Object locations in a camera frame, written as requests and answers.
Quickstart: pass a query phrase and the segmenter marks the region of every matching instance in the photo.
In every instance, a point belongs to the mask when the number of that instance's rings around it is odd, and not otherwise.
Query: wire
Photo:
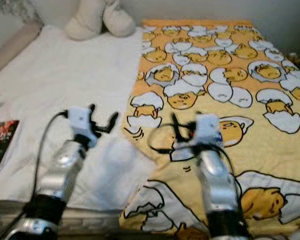
[[[49,129],[51,128],[52,123],[57,119],[57,117],[64,116],[64,115],[65,115],[65,112],[58,112],[56,115],[54,115],[51,118],[51,120],[49,121],[49,123],[47,124],[47,126],[45,127],[45,130],[44,130],[43,135],[41,137],[41,140],[40,140],[40,143],[39,143],[38,154],[37,154],[36,162],[35,162],[33,189],[32,189],[32,194],[31,194],[30,201],[32,201],[34,199],[35,195],[36,195],[37,182],[38,182],[38,172],[39,172],[39,166],[40,166],[40,161],[41,161],[41,154],[42,154],[42,150],[44,148],[44,142],[46,140],[47,133],[48,133]]]
[[[0,240],[3,239],[3,237],[6,237],[6,235],[9,233],[11,228],[26,214],[27,209],[29,205],[33,202],[35,196],[36,196],[36,190],[37,190],[37,182],[38,182],[38,172],[39,172],[39,166],[40,166],[40,161],[41,161],[41,153],[44,147],[44,142],[47,137],[47,133],[52,125],[52,123],[57,119],[59,116],[65,116],[68,117],[68,112],[63,111],[63,112],[58,112],[56,115],[54,115],[47,126],[44,129],[43,135],[41,137],[40,143],[39,143],[39,149],[38,149],[38,154],[37,158],[35,161],[35,170],[34,170],[34,177],[33,177],[33,189],[32,189],[32,194],[30,201],[24,205],[22,208],[22,211],[5,227],[4,231],[0,234]]]

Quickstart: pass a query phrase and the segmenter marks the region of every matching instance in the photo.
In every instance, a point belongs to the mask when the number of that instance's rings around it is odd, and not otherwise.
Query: white wall
[[[79,0],[32,0],[46,23],[64,26]],[[300,53],[300,0],[121,0],[143,18],[250,19],[284,53]]]

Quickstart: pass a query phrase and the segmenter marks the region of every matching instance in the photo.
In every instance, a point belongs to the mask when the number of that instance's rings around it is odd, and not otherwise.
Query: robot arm
[[[188,124],[189,139],[184,139],[178,129],[175,115],[175,138],[187,142],[198,159],[197,176],[201,182],[204,211],[212,240],[248,240],[249,233],[238,199],[235,177],[222,160],[223,145],[219,132],[219,118],[213,114],[198,114],[196,122]]]
[[[110,133],[118,113],[112,115],[107,127],[99,127],[91,120],[95,106],[72,107],[67,118],[73,140],[67,140],[54,155],[51,167],[43,176],[33,200],[27,204],[25,217],[1,239],[56,240],[58,225],[73,193],[77,176],[83,167],[89,148],[96,146],[101,132]]]

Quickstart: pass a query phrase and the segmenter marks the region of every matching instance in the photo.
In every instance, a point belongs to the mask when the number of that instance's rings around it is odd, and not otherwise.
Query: black cable
[[[171,118],[172,118],[172,121],[173,121],[173,130],[174,130],[174,133],[175,133],[175,139],[178,141],[178,142],[185,142],[186,139],[182,137],[180,131],[179,131],[179,123],[178,123],[178,119],[176,117],[176,115],[174,113],[171,114]]]
[[[59,116],[65,116],[67,118],[68,117],[68,112],[63,111],[63,112],[59,112],[56,115],[54,115],[51,118],[51,120],[49,121],[49,123],[47,124],[47,126],[45,127],[45,130],[44,130],[43,135],[41,137],[41,140],[40,140],[40,143],[39,143],[38,154],[37,154],[37,158],[36,158],[36,162],[35,162],[33,189],[32,189],[32,194],[31,194],[30,201],[24,205],[24,207],[22,208],[22,211],[5,227],[4,231],[0,234],[0,240],[3,239],[3,237],[6,237],[7,234],[9,234],[9,231],[11,230],[11,228],[26,214],[29,205],[32,203],[32,201],[34,200],[34,198],[36,196],[36,189],[37,189],[37,182],[38,182],[38,171],[39,171],[39,166],[40,166],[40,161],[41,161],[41,153],[42,153],[42,150],[43,150],[44,142],[46,140],[48,130],[50,129],[52,123]]]
[[[42,153],[42,150],[43,150],[43,147],[44,147],[44,142],[46,140],[48,130],[51,128],[52,123],[56,120],[57,117],[59,117],[59,116],[65,116],[65,114],[67,114],[66,111],[64,111],[64,112],[58,112],[56,115],[54,115],[51,118],[51,120],[49,121],[49,123],[45,127],[45,130],[43,132],[43,135],[42,135],[40,143],[39,143],[38,154],[37,154],[37,157],[36,157],[35,171],[34,171],[34,180],[33,180],[33,189],[32,189],[32,194],[31,194],[30,201],[32,201],[34,199],[35,195],[36,195],[37,182],[38,182],[38,172],[39,172],[39,166],[40,166],[40,161],[41,161],[41,153]]]
[[[151,131],[151,133],[150,133],[150,135],[149,135],[149,137],[147,138],[147,141],[146,141],[149,148],[151,148],[152,150],[156,151],[159,154],[170,154],[171,152],[173,152],[175,150],[174,148],[171,148],[171,149],[167,149],[167,148],[157,149],[157,148],[154,148],[153,146],[151,146],[152,138],[154,136],[155,131],[157,129],[164,128],[164,127],[167,127],[167,126],[170,126],[170,127],[174,128],[173,124],[170,124],[170,123],[162,124],[159,127],[155,128],[153,131]]]

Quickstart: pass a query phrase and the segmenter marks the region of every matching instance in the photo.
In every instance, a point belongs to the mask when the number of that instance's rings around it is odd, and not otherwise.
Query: yellow blanket
[[[196,160],[158,153],[176,147],[171,112],[182,124],[196,112],[220,117],[251,234],[300,228],[300,70],[249,21],[145,20],[122,126],[157,169],[131,197],[120,225],[204,239]]]

